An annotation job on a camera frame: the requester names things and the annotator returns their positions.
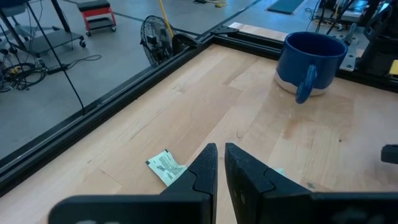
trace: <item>metal bracket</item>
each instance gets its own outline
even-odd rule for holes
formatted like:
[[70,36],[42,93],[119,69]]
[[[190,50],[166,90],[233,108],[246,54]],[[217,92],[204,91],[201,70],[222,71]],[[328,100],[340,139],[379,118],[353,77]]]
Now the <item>metal bracket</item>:
[[[339,35],[339,36],[333,36],[333,37],[335,37],[341,41],[347,42],[345,35]],[[356,37],[355,35],[352,35],[350,42],[351,42],[351,44],[349,44],[349,46],[348,46],[347,55],[344,58],[343,62],[341,63],[340,69],[352,72],[355,69],[356,47],[359,44],[358,37]]]
[[219,26],[219,27],[213,29],[210,33],[211,34],[231,34],[231,33],[236,33],[236,32],[239,32],[239,30],[236,28],[231,28],[228,26]]

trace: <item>chair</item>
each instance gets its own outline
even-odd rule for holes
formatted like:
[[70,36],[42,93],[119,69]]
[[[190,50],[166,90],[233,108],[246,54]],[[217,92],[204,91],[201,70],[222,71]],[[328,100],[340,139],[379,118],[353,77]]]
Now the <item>chair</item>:
[[[18,23],[16,20],[15,16],[22,14],[26,11],[26,3],[22,3],[18,6],[12,6],[12,7],[7,7],[3,8],[2,11],[6,17],[11,17],[11,19],[14,21],[14,30],[18,35],[21,35],[25,41],[28,41],[30,38],[33,38],[35,35],[35,32],[37,30],[36,27],[31,27],[31,26],[23,26]],[[43,27],[43,30],[53,30],[52,27]],[[5,31],[5,33],[0,34],[0,37],[7,35],[7,38],[9,40],[13,40],[14,37],[12,36],[11,32],[9,30]],[[0,38],[0,53],[2,54],[8,54],[8,50],[6,49],[6,44],[7,44],[7,39],[6,38]],[[17,52],[17,49],[14,47],[11,47],[9,51],[13,54]]]

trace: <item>gray concrete floor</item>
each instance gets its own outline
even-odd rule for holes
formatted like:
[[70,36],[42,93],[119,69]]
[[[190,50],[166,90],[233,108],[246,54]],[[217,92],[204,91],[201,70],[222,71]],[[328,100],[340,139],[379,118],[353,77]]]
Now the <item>gray concrete floor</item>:
[[[84,34],[85,27],[80,12],[72,2],[88,0],[58,0],[73,32]],[[162,16],[158,0],[108,0],[118,15],[118,30],[99,30],[91,37],[85,37],[87,47],[81,48],[78,41],[72,45],[57,48],[63,63],[100,54],[102,59],[95,62],[81,62],[68,70],[84,105],[88,105],[113,88],[122,84],[149,66],[139,45],[141,21],[149,15]],[[296,32],[306,29],[309,14],[306,7],[313,8],[316,0],[307,1],[295,16],[267,12],[265,8],[273,1],[262,0],[237,17],[226,21],[240,22],[282,32]],[[194,4],[193,0],[163,0],[170,23],[178,29],[202,34],[213,26],[244,9],[254,0],[229,0],[228,5],[216,8],[213,4]],[[59,26],[61,23],[49,0],[43,0],[42,26]],[[36,16],[40,15],[40,2],[32,3]],[[17,16],[17,20],[29,25],[28,13]],[[310,24],[308,30],[315,30]],[[25,59],[26,54],[18,56]],[[47,66],[56,65],[52,53],[42,56]],[[80,105],[64,74],[56,73],[45,77],[29,91],[12,90],[0,93],[0,159],[33,140],[80,109]]]

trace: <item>wood grain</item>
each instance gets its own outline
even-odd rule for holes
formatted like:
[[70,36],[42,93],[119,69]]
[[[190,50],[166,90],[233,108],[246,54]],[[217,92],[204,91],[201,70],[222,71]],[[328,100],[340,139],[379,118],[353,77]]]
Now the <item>wood grain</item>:
[[167,148],[189,165],[209,142],[219,155],[217,223],[236,223],[225,142],[310,190],[398,190],[398,166],[380,161],[381,147],[397,140],[398,95],[336,78],[297,105],[274,81],[276,63],[212,45],[3,196],[0,223],[45,223],[70,195],[158,194],[165,185],[145,161]]

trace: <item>black equipment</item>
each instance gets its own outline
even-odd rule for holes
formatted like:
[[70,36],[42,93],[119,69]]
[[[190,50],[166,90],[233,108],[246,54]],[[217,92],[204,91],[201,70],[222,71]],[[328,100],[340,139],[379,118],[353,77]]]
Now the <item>black equipment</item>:
[[371,75],[388,76],[392,62],[398,59],[397,0],[393,0],[370,20],[364,35],[369,45],[356,63],[358,70]]
[[[233,143],[225,146],[225,171],[238,224],[397,223],[397,193],[313,193]],[[160,195],[77,196],[56,205],[50,224],[214,224],[217,148],[208,144]]]
[[141,25],[141,42],[150,65],[156,67],[177,55],[187,46],[197,47],[199,42],[187,34],[176,34],[170,25],[170,34],[163,18],[148,16]]

